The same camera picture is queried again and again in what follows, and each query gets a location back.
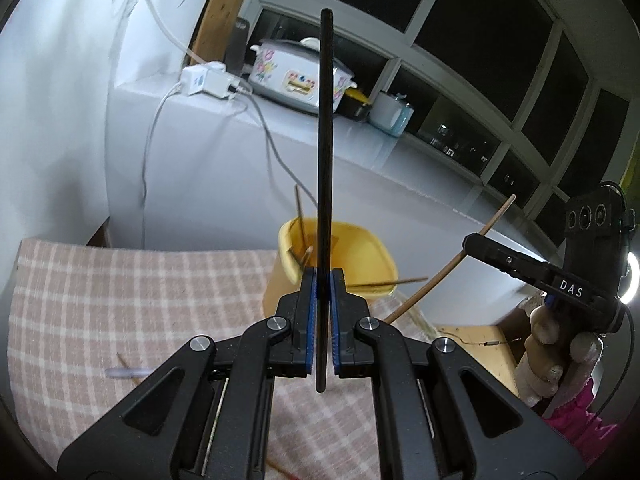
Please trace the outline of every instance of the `metal screw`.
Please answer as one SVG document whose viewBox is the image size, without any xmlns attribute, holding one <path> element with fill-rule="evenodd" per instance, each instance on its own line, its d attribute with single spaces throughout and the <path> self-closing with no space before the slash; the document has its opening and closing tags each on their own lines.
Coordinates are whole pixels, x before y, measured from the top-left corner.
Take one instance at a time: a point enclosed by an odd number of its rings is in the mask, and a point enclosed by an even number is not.
<svg viewBox="0 0 640 480">
<path fill-rule="evenodd" d="M 209 338 L 203 335 L 194 337 L 189 342 L 189 346 L 191 347 L 191 350 L 194 350 L 196 352 L 202 352 L 203 350 L 206 350 L 207 348 L 209 348 L 210 344 L 211 342 L 209 341 Z"/>
<path fill-rule="evenodd" d="M 433 345 L 436 347 L 436 350 L 443 354 L 449 354 L 456 349 L 456 342 L 449 337 L 439 337 L 433 342 Z"/>
<path fill-rule="evenodd" d="M 282 330 L 287 325 L 287 320 L 280 316 L 270 317 L 267 321 L 267 326 L 271 330 Z"/>
<path fill-rule="evenodd" d="M 358 324 L 364 330 L 375 330 L 380 326 L 380 322 L 375 317 L 371 316 L 363 317 Z"/>
</svg>

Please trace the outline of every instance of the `white cable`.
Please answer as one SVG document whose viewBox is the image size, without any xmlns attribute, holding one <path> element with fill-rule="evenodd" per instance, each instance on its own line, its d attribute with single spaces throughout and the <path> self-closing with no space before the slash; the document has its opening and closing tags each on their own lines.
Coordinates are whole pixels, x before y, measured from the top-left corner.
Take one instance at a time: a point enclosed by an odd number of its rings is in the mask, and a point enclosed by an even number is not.
<svg viewBox="0 0 640 480">
<path fill-rule="evenodd" d="M 160 18 L 160 15 L 158 14 L 158 11 L 156 10 L 156 7 L 154 6 L 153 2 L 151 0 L 145 0 L 145 2 L 146 2 L 146 6 L 149 8 L 149 11 L 151 12 L 151 15 L 154 17 L 154 20 L 156 20 L 156 25 L 158 25 L 158 27 L 160 28 L 162 33 L 166 36 L 166 38 L 169 41 L 171 41 L 176 47 L 178 47 L 181 51 L 183 51 L 187 56 L 191 57 L 191 59 L 193 59 L 197 63 L 200 63 L 201 65 L 204 65 L 205 68 L 207 68 L 208 70 L 213 70 L 211 67 L 207 66 L 207 62 L 204 61 L 204 59 L 198 56 L 198 54 L 196 54 L 188 46 L 182 44 L 182 42 L 178 38 L 176 38 L 168 28 L 166 28 L 166 25 L 162 21 L 162 18 Z"/>
<path fill-rule="evenodd" d="M 269 127 L 267 126 L 267 121 L 264 119 L 264 115 L 262 114 L 262 110 L 260 110 L 260 107 L 258 106 L 258 101 L 255 100 L 255 97 L 252 96 L 251 94 L 249 94 L 248 92 L 244 92 L 241 91 L 241 89 L 238 89 L 239 92 L 243 95 L 245 95 L 245 97 L 247 99 L 249 99 L 249 101 L 251 101 L 251 103 L 254 105 L 255 110 L 258 112 L 258 117 L 260 117 L 260 122 L 262 123 L 262 127 L 264 129 L 264 133 L 267 137 L 267 141 L 269 142 L 269 145 L 271 146 L 271 149 L 273 150 L 273 155 L 275 155 L 276 160 L 278 161 L 278 163 L 280 164 L 280 166 L 282 167 L 282 169 L 284 171 L 287 172 L 287 174 L 291 177 L 291 179 L 300 186 L 300 189 L 302 191 L 305 192 L 305 194 L 309 197 L 309 199 L 311 200 L 311 202 L 313 203 L 313 205 L 315 206 L 316 209 L 318 209 L 318 200 L 316 200 L 316 197 L 313 196 L 313 193 L 311 193 L 307 187 L 302 183 L 302 181 L 296 176 L 295 173 L 293 173 L 293 170 L 286 165 L 286 163 L 284 162 L 284 160 L 282 160 L 280 153 L 278 153 L 278 149 L 276 148 L 276 144 L 275 142 L 273 142 L 273 135 L 271 135 L 271 131 L 269 129 Z"/>
<path fill-rule="evenodd" d="M 145 152 L 142 156 L 142 248 L 146 248 L 146 196 L 148 192 L 148 187 L 146 184 L 146 166 L 149 157 L 149 149 L 151 147 L 151 141 L 154 137 L 154 130 L 156 129 L 156 124 L 158 124 L 158 118 L 160 117 L 160 112 L 162 111 L 162 107 L 166 100 L 174 95 L 176 92 L 180 90 L 180 83 L 176 83 L 173 85 L 169 91 L 164 95 L 160 102 L 158 103 L 158 107 L 154 112 L 154 118 L 149 125 L 149 129 L 146 132 L 146 142 L 145 142 Z"/>
<path fill-rule="evenodd" d="M 191 59 L 193 59 L 194 61 L 196 61 L 197 63 L 199 63 L 200 65 L 203 65 L 207 70 L 215 70 L 213 67 L 207 65 L 207 62 L 204 61 L 204 59 L 202 59 L 200 56 L 198 56 L 198 54 L 196 54 L 193 50 L 191 50 L 189 47 L 185 46 L 184 44 L 182 44 L 182 42 L 180 40 L 178 40 L 178 38 L 176 38 L 172 32 L 166 27 L 166 25 L 164 24 L 164 22 L 162 21 L 162 18 L 160 18 L 160 15 L 158 14 L 158 11 L 156 10 L 156 7 L 154 6 L 153 2 L 151 0 L 144 0 L 146 2 L 146 6 L 149 8 L 149 11 L 151 12 L 151 15 L 153 16 L 154 20 L 156 21 L 156 25 L 158 25 L 158 27 L 160 28 L 160 31 L 162 31 L 162 33 L 165 35 L 165 37 L 171 41 L 171 43 L 173 43 L 177 48 L 179 48 L 181 51 L 183 51 L 187 56 L 191 57 Z M 254 89 L 252 88 L 252 86 L 245 80 L 243 80 L 242 78 L 239 79 L 240 81 L 240 86 L 238 87 L 238 92 L 241 94 L 244 94 L 245 96 L 247 96 L 247 98 L 252 102 L 252 104 L 254 105 L 255 109 L 258 111 L 258 116 L 260 117 L 260 121 L 262 122 L 262 127 L 264 128 L 264 133 L 267 136 L 267 140 L 271 146 L 271 149 L 273 150 L 273 153 L 276 157 L 276 160 L 278 161 L 278 163 L 280 164 L 280 166 L 282 167 L 282 169 L 284 171 L 287 172 L 287 174 L 293 179 L 293 181 L 298 184 L 300 186 L 300 188 L 302 189 L 302 191 L 305 192 L 305 194 L 311 199 L 311 202 L 314 204 L 314 206 L 316 208 L 318 208 L 318 201 L 316 200 L 316 198 L 313 196 L 313 194 L 308 190 L 308 188 L 302 184 L 302 181 L 296 176 L 295 173 L 293 173 L 293 171 L 291 171 L 291 169 L 289 168 L 289 166 L 286 165 L 286 163 L 284 162 L 284 160 L 282 160 L 282 158 L 280 157 L 280 153 L 278 152 L 278 149 L 276 148 L 275 142 L 273 141 L 273 136 L 271 135 L 271 131 L 269 130 L 269 127 L 267 126 L 266 121 L 264 120 L 264 115 L 262 114 L 262 111 L 260 110 L 260 107 L 258 106 L 257 101 L 252 97 L 252 94 L 254 93 Z M 158 110 L 156 110 L 156 116 L 154 117 L 154 122 L 152 123 L 152 127 L 149 130 L 149 134 L 147 136 L 147 144 L 150 142 L 150 136 L 153 134 L 153 127 L 155 127 L 155 122 L 158 120 L 158 114 L 160 113 L 160 109 L 162 108 L 162 105 L 164 104 L 164 101 L 166 101 L 168 99 L 168 97 L 171 95 L 171 91 L 169 92 L 169 94 L 167 94 L 164 99 L 162 100 L 162 102 L 160 103 Z M 143 209 L 142 209 L 142 219 L 143 219 L 143 229 L 142 229 L 142 248 L 145 248 L 145 210 L 144 210 L 144 201 L 146 200 L 146 177 L 145 177 L 145 167 L 146 167 L 146 151 L 147 148 L 145 147 L 145 161 L 143 162 L 143 189 L 144 189 L 144 194 L 143 194 Z"/>
</svg>

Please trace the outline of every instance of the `plaid tablecloth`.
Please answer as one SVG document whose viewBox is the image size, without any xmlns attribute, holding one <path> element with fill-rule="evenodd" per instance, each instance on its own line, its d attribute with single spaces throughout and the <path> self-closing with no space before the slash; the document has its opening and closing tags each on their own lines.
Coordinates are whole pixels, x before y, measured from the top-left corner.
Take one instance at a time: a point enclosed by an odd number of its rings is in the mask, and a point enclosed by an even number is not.
<svg viewBox="0 0 640 480">
<path fill-rule="evenodd" d="M 24 240 L 10 315 L 8 364 L 25 435 L 52 465 L 62 450 L 133 388 L 105 377 L 120 366 L 156 367 L 197 334 L 222 340 L 262 318 L 275 251 L 162 253 Z M 384 317 L 401 300 L 377 302 Z M 396 326 L 430 340 L 423 320 Z M 369 380 L 332 374 L 276 379 L 268 456 L 303 480 L 377 479 Z M 268 479 L 280 478 L 268 468 Z"/>
</svg>

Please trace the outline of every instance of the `black stick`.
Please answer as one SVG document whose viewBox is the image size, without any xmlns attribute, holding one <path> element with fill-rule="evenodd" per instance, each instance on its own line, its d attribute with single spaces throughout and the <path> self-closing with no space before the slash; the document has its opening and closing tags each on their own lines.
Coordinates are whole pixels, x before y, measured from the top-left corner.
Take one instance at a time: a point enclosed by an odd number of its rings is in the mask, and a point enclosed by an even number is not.
<svg viewBox="0 0 640 480">
<path fill-rule="evenodd" d="M 318 115 L 318 344 L 316 391 L 326 389 L 326 349 L 331 270 L 331 200 L 334 163 L 334 13 L 320 14 L 320 86 Z"/>
</svg>

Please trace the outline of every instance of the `wire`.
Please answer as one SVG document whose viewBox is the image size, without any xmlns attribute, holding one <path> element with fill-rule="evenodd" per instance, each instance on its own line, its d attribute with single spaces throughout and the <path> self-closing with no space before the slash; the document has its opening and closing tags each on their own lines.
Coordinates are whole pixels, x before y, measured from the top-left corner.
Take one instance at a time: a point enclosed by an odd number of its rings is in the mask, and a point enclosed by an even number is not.
<svg viewBox="0 0 640 480">
<path fill-rule="evenodd" d="M 595 413 L 595 415 L 593 415 L 593 418 L 589 422 L 587 422 L 587 424 L 585 424 L 584 430 L 582 430 L 582 432 L 580 432 L 580 436 L 584 435 L 586 433 L 587 429 L 590 427 L 590 425 L 593 424 L 594 421 L 598 420 L 598 418 L 600 417 L 600 414 L 609 405 L 609 402 L 611 401 L 611 399 L 613 399 L 613 397 L 616 395 L 616 392 L 618 391 L 618 388 L 620 387 L 620 384 L 622 384 L 622 381 L 625 380 L 626 373 L 628 372 L 629 366 L 631 365 L 631 359 L 634 356 L 634 347 L 636 346 L 636 327 L 634 326 L 634 318 L 633 318 L 633 316 L 631 316 L 631 311 L 629 310 L 628 306 L 623 304 L 622 308 L 625 309 L 626 318 L 629 321 L 629 334 L 631 336 L 631 341 L 629 342 L 629 354 L 628 354 L 628 356 L 626 358 L 625 367 L 623 368 L 622 373 L 620 374 L 620 378 L 618 379 L 618 382 L 613 387 L 613 390 L 607 396 L 607 398 L 604 400 L 604 402 L 602 403 L 602 405 L 600 406 L 598 411 Z M 580 436 L 578 436 L 578 438 L 576 438 L 576 440 L 574 441 L 574 444 L 578 440 L 580 440 Z"/>
<path fill-rule="evenodd" d="M 176 47 L 178 47 L 181 51 L 183 51 L 187 56 L 191 57 L 191 59 L 193 59 L 195 62 L 200 63 L 201 65 L 204 65 L 204 67 L 207 70 L 213 70 L 212 67 L 207 66 L 207 62 L 204 61 L 204 59 L 198 56 L 198 54 L 196 54 L 188 46 L 182 44 L 182 42 L 173 35 L 173 33 L 166 27 L 166 25 L 162 21 L 162 18 L 160 18 L 160 15 L 158 14 L 158 11 L 156 10 L 156 7 L 154 6 L 153 2 L 151 0 L 145 0 L 145 2 L 146 2 L 146 6 L 149 8 L 149 11 L 151 11 L 151 15 L 154 17 L 154 20 L 156 21 L 156 25 L 158 25 L 158 27 L 160 28 L 162 33 L 166 36 L 166 38 L 169 41 L 171 41 Z"/>
<path fill-rule="evenodd" d="M 180 83 L 176 83 L 173 85 L 169 91 L 164 95 L 160 102 L 158 103 L 158 107 L 154 112 L 154 118 L 149 125 L 149 130 L 146 133 L 146 142 L 145 142 L 145 152 L 142 156 L 142 234 L 141 234 L 141 244 L 142 248 L 146 248 L 146 196 L 148 193 L 148 185 L 146 182 L 146 167 L 148 163 L 149 157 L 149 149 L 151 147 L 151 141 L 154 137 L 154 130 L 156 129 L 156 124 L 158 124 L 158 118 L 160 117 L 160 112 L 162 111 L 162 107 L 166 100 L 178 92 L 180 89 Z"/>
<path fill-rule="evenodd" d="M 453 334 L 451 332 L 443 332 L 442 330 L 438 330 L 438 332 L 440 332 L 441 334 L 444 335 L 450 335 L 452 337 L 455 337 L 456 339 L 458 339 L 463 345 L 478 345 L 478 346 L 498 346 L 498 345 L 508 345 L 509 343 L 515 343 L 516 341 L 521 341 L 524 338 L 523 337 L 518 337 L 516 339 L 511 339 L 510 341 L 498 341 L 498 340 L 493 340 L 493 341 L 484 341 L 481 343 L 475 343 L 475 342 L 471 342 L 471 341 L 465 341 L 464 339 L 462 339 L 459 335 L 457 334 Z"/>
<path fill-rule="evenodd" d="M 241 89 L 239 89 L 239 93 L 241 93 L 242 95 L 244 95 L 247 99 L 249 99 L 249 101 L 251 101 L 251 104 L 254 105 L 255 110 L 258 112 L 258 117 L 260 117 L 260 122 L 262 123 L 262 127 L 264 129 L 264 133 L 267 137 L 267 140 L 269 142 L 269 145 L 271 146 L 271 149 L 273 150 L 273 155 L 275 155 L 276 160 L 278 161 L 278 163 L 281 165 L 282 169 L 284 171 L 287 172 L 287 174 L 292 178 L 292 180 L 298 184 L 300 186 L 300 189 L 302 191 L 305 192 L 305 194 L 309 197 L 309 199 L 311 200 L 311 202 L 313 203 L 313 205 L 315 206 L 315 208 L 318 208 L 318 200 L 316 200 L 316 197 L 313 196 L 313 193 L 311 193 L 307 187 L 302 183 L 302 181 L 296 176 L 295 173 L 293 173 L 293 171 L 291 170 L 291 168 L 289 166 L 286 165 L 286 163 L 284 162 L 284 160 L 282 160 L 280 153 L 278 152 L 278 149 L 276 148 L 275 142 L 273 142 L 273 135 L 271 134 L 271 131 L 269 129 L 269 127 L 267 126 L 267 121 L 264 119 L 264 115 L 262 114 L 262 110 L 260 110 L 260 106 L 258 105 L 258 101 L 255 100 L 255 97 L 253 95 L 251 95 L 249 92 L 246 91 L 241 91 Z"/>
<path fill-rule="evenodd" d="M 209 65 L 207 65 L 207 62 L 204 61 L 204 59 L 202 59 L 200 56 L 198 56 L 198 54 L 196 54 L 189 47 L 187 47 L 186 45 L 182 44 L 182 42 L 180 40 L 178 40 L 178 38 L 176 38 L 173 35 L 173 33 L 167 28 L 167 26 L 162 21 L 162 18 L 158 14 L 158 11 L 156 10 L 156 7 L 154 6 L 154 4 L 153 4 L 153 2 L 151 0 L 144 0 L 144 1 L 146 2 L 146 6 L 149 8 L 149 11 L 151 12 L 151 15 L 153 16 L 154 20 L 156 21 L 156 25 L 158 25 L 158 28 L 160 29 L 160 31 L 165 35 L 165 37 L 169 41 L 171 41 L 171 43 L 173 43 L 177 48 L 179 48 L 181 51 L 183 51 L 187 56 L 191 57 L 191 59 L 193 59 L 195 62 L 197 62 L 200 65 L 204 66 L 204 68 L 206 68 L 207 70 L 212 70 L 212 71 L 215 70 L 213 67 L 210 67 Z M 315 208 L 318 208 L 318 201 L 316 200 L 316 198 L 308 190 L 308 188 L 302 183 L 302 181 L 295 175 L 295 173 L 293 173 L 293 171 L 291 171 L 289 166 L 287 166 L 286 163 L 280 157 L 280 153 L 278 152 L 278 149 L 276 148 L 275 142 L 273 141 L 273 136 L 271 135 L 271 131 L 269 130 L 269 127 L 267 126 L 267 123 L 264 120 L 264 115 L 262 114 L 262 111 L 260 110 L 260 107 L 258 106 L 257 101 L 252 97 L 252 94 L 254 93 L 254 89 L 252 88 L 252 86 L 249 83 L 244 81 L 242 78 L 239 79 L 239 85 L 240 85 L 240 87 L 238 88 L 238 93 L 240 93 L 242 95 L 245 95 L 252 102 L 252 104 L 254 105 L 256 111 L 258 112 L 258 116 L 260 117 L 260 122 L 262 123 L 262 127 L 264 128 L 264 133 L 266 134 L 267 140 L 269 141 L 271 149 L 273 150 L 273 153 L 276 156 L 276 160 L 281 165 L 282 169 L 285 170 L 287 172 L 287 174 L 289 174 L 289 176 L 293 179 L 293 181 L 296 184 L 298 184 L 300 186 L 300 188 L 305 192 L 305 194 L 311 199 L 311 202 L 313 203 Z M 145 198 L 146 198 L 146 182 L 145 182 L 145 177 L 144 177 L 144 169 L 143 169 L 143 186 L 144 186 L 144 195 L 145 195 Z M 144 249 L 144 247 L 145 247 L 144 246 L 144 236 L 145 236 L 144 208 L 143 208 L 143 216 L 142 216 L 142 218 L 143 218 L 143 233 L 142 233 L 143 234 L 143 245 L 142 245 L 142 248 Z"/>
</svg>

